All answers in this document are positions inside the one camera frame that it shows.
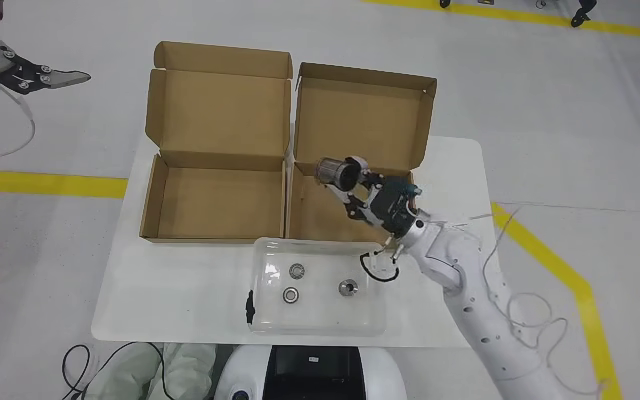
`table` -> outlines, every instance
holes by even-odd
[[[183,343],[288,344],[380,347],[468,347],[451,318],[442,288],[401,257],[399,278],[385,286],[385,332],[376,337],[252,333],[245,301],[252,245],[158,244],[138,237],[153,155],[143,136],[113,238],[91,331],[99,340]],[[423,189],[417,205],[447,218],[491,212],[479,144],[431,136],[414,170]],[[469,229],[488,255],[495,244],[491,218]],[[499,268],[493,257],[489,268]]]

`transparent plastic tray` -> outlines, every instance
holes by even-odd
[[[384,284],[367,276],[359,259],[379,247],[376,243],[257,240],[252,287],[256,313],[251,330],[263,334],[380,335],[386,328]],[[305,269],[301,279],[289,274],[295,263]],[[338,291],[346,279],[357,283],[353,296]],[[298,290],[295,303],[283,299],[288,287]]]

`cardboard box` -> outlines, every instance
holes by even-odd
[[[160,43],[147,136],[153,161],[140,236],[253,242],[284,235],[291,56]]]
[[[286,237],[384,242],[388,234],[347,218],[313,177],[322,157],[365,158],[376,172],[405,176],[427,147],[436,80],[329,65],[300,66]],[[364,199],[365,193],[356,195]]]

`black cable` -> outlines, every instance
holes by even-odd
[[[175,400],[167,392],[167,385],[166,385],[166,379],[165,379],[165,368],[164,368],[164,357],[162,355],[162,352],[160,351],[160,349],[155,344],[153,344],[151,342],[129,342],[129,343],[126,343],[126,344],[118,347],[113,353],[111,353],[109,358],[107,358],[107,361],[105,361],[104,364],[102,364],[102,367],[100,367],[100,369],[98,370],[96,375],[98,375],[100,373],[100,371],[102,371],[104,369],[104,367],[106,367],[107,364],[109,364],[109,361],[111,361],[111,359],[120,350],[124,349],[125,347],[131,346],[132,344],[136,344],[136,343],[146,343],[149,346],[153,347],[153,349],[156,351],[156,353],[158,353],[158,356],[160,356],[160,365],[162,366],[162,390],[164,391],[164,395],[167,396],[167,398],[169,400]],[[66,373],[67,357],[69,356],[69,354],[73,350],[75,350],[77,348],[83,348],[87,352],[87,361],[85,362],[84,369],[82,370],[82,373],[80,374],[80,377],[78,378],[78,380],[76,381],[76,383],[74,385],[71,385],[71,382],[69,382],[69,379],[67,379],[67,373]],[[93,378],[91,379],[91,381],[89,381],[89,383],[87,383],[87,385],[84,387],[83,390],[78,389],[77,386],[80,383],[80,381],[82,380],[82,378],[84,377],[85,372],[87,372],[87,368],[89,367],[90,358],[91,358],[91,351],[89,350],[89,348],[87,346],[85,346],[83,344],[77,344],[77,345],[71,347],[69,350],[67,350],[67,352],[65,353],[64,357],[62,358],[62,378],[64,379],[64,382],[67,384],[67,386],[69,386],[70,390],[66,395],[64,395],[62,400],[65,400],[73,392],[77,392],[74,395],[74,397],[72,397],[73,400],[77,399],[78,396],[80,396],[80,395],[82,395],[81,398],[84,399],[84,396],[85,396],[85,394],[87,392],[87,388],[89,388],[89,385],[93,381]]]
[[[380,254],[382,251],[374,251],[373,255],[377,256],[378,254]],[[374,274],[371,273],[371,271],[369,271],[369,268],[367,268],[367,266],[364,264],[364,259],[366,257],[369,257],[369,253],[364,253],[362,255],[360,255],[360,265],[362,265],[362,269],[364,269],[364,272],[367,273],[367,275],[369,275],[369,277],[371,279],[373,279],[374,281],[378,281],[378,282],[391,282],[396,280],[396,278],[398,278],[398,275],[400,275],[400,269],[398,267],[396,267],[396,273],[391,277],[391,278],[378,278],[377,276],[375,276]]]
[[[73,350],[78,349],[78,348],[82,348],[87,352],[87,361],[84,363],[84,368],[82,369],[82,373],[80,374],[80,377],[78,378],[76,383],[74,383],[72,385],[71,382],[69,382],[69,379],[67,379],[67,372],[66,372],[67,357],[69,357],[69,354],[71,354],[71,352]],[[77,345],[73,346],[72,348],[70,348],[69,350],[67,350],[67,352],[64,354],[64,357],[62,358],[62,377],[64,378],[64,382],[67,384],[67,386],[69,386],[69,391],[67,392],[67,394],[64,395],[62,400],[65,400],[73,392],[78,392],[78,393],[82,392],[77,387],[80,384],[80,381],[82,380],[82,378],[84,378],[84,374],[87,372],[87,368],[89,368],[89,359],[90,358],[91,358],[91,351],[84,344],[77,344]]]
[[[446,266],[448,266],[448,267],[451,267],[451,268],[455,269],[455,268],[453,267],[453,265],[449,264],[449,263],[448,263],[448,262],[446,262],[446,261],[442,261],[442,260],[441,260],[441,259],[439,259],[439,258],[435,258],[435,257],[431,257],[431,256],[425,256],[424,258],[428,258],[428,259],[430,259],[430,260],[440,261],[440,262],[441,262],[441,263],[443,263],[444,265],[446,265]]]

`gray floor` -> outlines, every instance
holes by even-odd
[[[0,170],[127,177],[160,40],[286,50],[294,66],[437,77],[432,133],[477,140],[492,200],[510,210],[527,204],[518,219],[590,281],[623,393],[640,398],[637,37],[356,0],[5,3],[2,40],[33,61],[93,79],[29,96],[37,136],[1,158]],[[497,7],[533,3],[497,0]],[[640,24],[638,4],[627,3],[599,4],[592,17]],[[541,12],[572,15],[576,4],[549,1]],[[0,97],[2,148],[27,133],[14,107]],[[67,348],[89,343],[104,361],[117,346],[93,340],[89,325],[119,209],[119,200],[0,194],[3,399],[61,397]],[[569,316],[554,365],[571,385],[592,388],[571,294],[514,242],[504,241],[500,257],[514,289],[534,290]],[[410,398],[497,397],[470,350],[392,353]]]

